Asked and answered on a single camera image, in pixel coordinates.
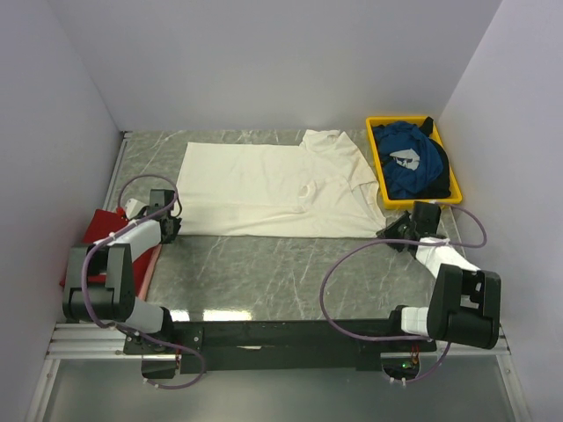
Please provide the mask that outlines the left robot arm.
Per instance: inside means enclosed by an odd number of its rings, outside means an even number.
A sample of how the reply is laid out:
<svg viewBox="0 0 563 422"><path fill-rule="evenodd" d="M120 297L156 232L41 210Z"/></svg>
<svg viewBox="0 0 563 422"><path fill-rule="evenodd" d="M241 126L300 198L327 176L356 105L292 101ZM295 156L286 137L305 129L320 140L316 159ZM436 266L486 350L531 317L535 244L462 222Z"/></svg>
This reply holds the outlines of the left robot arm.
<svg viewBox="0 0 563 422"><path fill-rule="evenodd" d="M153 189L145 213L116 233L70 250L62 301L67 319L115 327L155 353L173 348L170 311L137 296L134 263L146 251L175 240L181 222L172 215L177 200L174 190Z"/></svg>

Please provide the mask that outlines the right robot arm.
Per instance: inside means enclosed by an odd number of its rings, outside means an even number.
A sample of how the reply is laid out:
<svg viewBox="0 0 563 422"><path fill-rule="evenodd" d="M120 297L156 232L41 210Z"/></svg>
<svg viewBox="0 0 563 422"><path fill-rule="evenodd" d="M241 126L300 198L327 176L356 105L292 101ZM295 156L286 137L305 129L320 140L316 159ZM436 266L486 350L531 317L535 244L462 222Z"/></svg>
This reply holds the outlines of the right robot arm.
<svg viewBox="0 0 563 422"><path fill-rule="evenodd" d="M490 350L500 334L501 277L471 264L438 235L441 213L436 204L416 201L411 212L377 232L435 278L429 305L401 307L400 320L386 329L387 343L405 351L420 336Z"/></svg>

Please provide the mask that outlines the white t-shirt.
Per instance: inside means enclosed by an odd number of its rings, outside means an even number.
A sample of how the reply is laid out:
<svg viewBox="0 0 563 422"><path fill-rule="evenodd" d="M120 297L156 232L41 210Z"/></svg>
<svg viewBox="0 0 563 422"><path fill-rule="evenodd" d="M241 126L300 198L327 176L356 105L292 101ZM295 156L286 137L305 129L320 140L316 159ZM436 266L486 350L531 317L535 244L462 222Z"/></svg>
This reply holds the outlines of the white t-shirt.
<svg viewBox="0 0 563 422"><path fill-rule="evenodd" d="M338 130L292 146L190 142L177 187L184 236L371 238L386 225L374 172Z"/></svg>

